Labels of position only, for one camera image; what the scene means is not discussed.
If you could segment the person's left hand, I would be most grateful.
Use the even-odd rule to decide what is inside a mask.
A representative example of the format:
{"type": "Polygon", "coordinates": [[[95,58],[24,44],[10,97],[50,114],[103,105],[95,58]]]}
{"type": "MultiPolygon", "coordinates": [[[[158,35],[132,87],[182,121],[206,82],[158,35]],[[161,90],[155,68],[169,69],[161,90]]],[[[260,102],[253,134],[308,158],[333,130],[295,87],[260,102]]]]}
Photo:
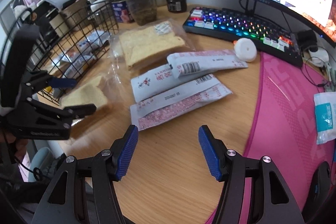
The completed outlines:
{"type": "Polygon", "coordinates": [[[27,152],[27,139],[18,139],[11,133],[6,133],[6,139],[9,144],[9,155],[18,160],[22,160],[27,152]]]}

